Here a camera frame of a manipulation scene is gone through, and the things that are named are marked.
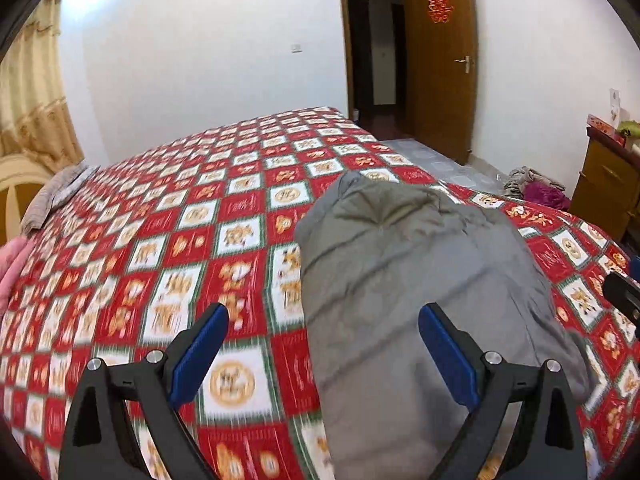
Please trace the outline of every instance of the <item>tiled floor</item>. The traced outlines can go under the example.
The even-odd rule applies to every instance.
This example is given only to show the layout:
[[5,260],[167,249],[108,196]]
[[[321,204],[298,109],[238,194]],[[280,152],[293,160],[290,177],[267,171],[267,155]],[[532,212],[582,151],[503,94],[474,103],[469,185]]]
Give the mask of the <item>tiled floor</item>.
[[499,182],[494,182],[471,166],[460,166],[415,139],[385,140],[383,144],[404,155],[416,166],[420,166],[439,180],[487,193],[502,192],[502,185]]

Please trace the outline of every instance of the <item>white wall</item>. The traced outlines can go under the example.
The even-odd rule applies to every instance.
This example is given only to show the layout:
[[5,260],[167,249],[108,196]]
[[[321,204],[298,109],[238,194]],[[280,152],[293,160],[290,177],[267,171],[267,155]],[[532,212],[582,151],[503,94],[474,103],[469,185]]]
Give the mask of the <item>white wall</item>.
[[83,24],[113,162],[261,114],[347,112],[340,0],[87,0]]
[[640,50],[606,0],[476,0],[478,108],[473,152],[507,173],[532,166],[574,191],[589,113],[609,88],[640,117]]
[[60,72],[65,88],[66,104],[71,114],[78,142],[88,164],[106,166],[110,163],[104,147],[100,126],[84,69],[82,47],[82,14],[84,0],[62,0],[58,51]]
[[377,105],[396,102],[396,45],[392,4],[403,0],[368,0],[373,65],[373,101]]

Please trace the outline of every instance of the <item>door handle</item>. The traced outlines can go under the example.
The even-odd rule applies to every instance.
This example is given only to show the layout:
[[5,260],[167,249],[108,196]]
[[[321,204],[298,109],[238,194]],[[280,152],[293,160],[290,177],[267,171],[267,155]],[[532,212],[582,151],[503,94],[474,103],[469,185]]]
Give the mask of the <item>door handle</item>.
[[465,63],[465,74],[471,72],[471,56],[465,56],[465,59],[456,59],[456,63]]
[[618,176],[618,174],[613,171],[611,168],[608,168],[604,164],[602,165],[602,169],[607,173],[611,178],[616,179],[620,184],[623,184],[622,179]]

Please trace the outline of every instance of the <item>metal screw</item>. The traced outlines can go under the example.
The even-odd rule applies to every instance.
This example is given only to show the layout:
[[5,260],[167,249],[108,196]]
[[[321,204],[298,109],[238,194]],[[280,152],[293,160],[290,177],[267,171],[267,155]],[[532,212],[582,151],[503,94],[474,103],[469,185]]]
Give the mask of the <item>metal screw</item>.
[[499,365],[502,362],[502,356],[498,352],[487,352],[484,354],[484,360],[491,365]]
[[102,361],[100,361],[100,359],[94,357],[93,359],[91,359],[87,364],[86,367],[91,370],[92,372],[95,372],[98,368],[100,368],[100,365],[102,364]]
[[559,372],[562,369],[560,363],[555,359],[549,359],[549,361],[546,362],[546,367],[550,372]]
[[152,350],[146,355],[146,360],[149,361],[150,363],[155,364],[162,361],[163,357],[164,357],[164,354],[162,353],[162,350]]

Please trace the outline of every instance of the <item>pile of clothes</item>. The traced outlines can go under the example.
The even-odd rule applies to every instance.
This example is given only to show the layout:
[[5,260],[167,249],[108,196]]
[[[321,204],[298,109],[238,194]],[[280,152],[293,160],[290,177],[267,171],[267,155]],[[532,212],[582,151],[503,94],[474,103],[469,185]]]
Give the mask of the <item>pile of clothes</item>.
[[100,166],[88,166],[82,161],[57,172],[29,204],[20,224],[22,234],[30,236],[42,229],[49,215],[67,204],[99,168]]
[[18,236],[0,248],[0,318],[9,306],[9,298],[35,242]]
[[567,211],[571,201],[563,193],[565,189],[557,180],[523,166],[509,174],[504,184],[504,195]]

